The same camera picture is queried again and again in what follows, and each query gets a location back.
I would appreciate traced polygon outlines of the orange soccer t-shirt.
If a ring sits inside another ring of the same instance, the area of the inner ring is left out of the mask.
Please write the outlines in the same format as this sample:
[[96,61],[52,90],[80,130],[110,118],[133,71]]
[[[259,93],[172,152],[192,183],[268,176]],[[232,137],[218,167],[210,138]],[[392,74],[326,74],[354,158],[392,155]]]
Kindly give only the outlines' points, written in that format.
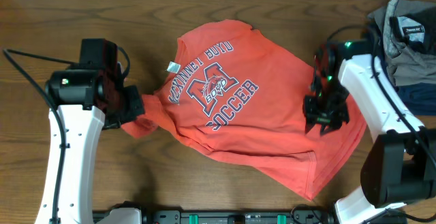
[[313,68],[238,20],[210,22],[178,39],[177,72],[144,114],[123,125],[134,138],[157,128],[224,163],[248,165],[312,200],[349,159],[367,124],[352,98],[348,124],[321,135],[302,111]]

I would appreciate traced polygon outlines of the black t-shirt orange contour print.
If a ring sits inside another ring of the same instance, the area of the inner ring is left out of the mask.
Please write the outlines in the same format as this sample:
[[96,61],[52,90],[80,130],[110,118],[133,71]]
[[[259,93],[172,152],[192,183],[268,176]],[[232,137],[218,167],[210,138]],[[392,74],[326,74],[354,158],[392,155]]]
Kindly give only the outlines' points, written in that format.
[[413,51],[435,56],[435,7],[414,14],[393,16],[394,36]]

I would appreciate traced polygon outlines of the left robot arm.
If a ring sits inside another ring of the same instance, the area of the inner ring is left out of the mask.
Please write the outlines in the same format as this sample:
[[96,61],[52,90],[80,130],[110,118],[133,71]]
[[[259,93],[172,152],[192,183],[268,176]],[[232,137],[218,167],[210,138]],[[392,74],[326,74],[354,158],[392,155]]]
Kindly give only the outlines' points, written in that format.
[[144,113],[138,90],[119,69],[71,68],[46,83],[50,150],[36,223],[93,223],[93,177],[99,137]]

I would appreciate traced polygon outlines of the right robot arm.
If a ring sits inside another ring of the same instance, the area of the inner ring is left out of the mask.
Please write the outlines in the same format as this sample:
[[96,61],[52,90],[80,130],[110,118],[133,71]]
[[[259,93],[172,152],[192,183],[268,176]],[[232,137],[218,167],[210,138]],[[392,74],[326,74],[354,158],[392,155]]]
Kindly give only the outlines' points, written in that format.
[[360,186],[334,203],[331,223],[406,223],[401,208],[435,197],[435,130],[427,129],[401,101],[369,40],[326,42],[316,51],[311,94],[303,101],[305,130],[320,135],[351,121],[352,97],[373,147]]

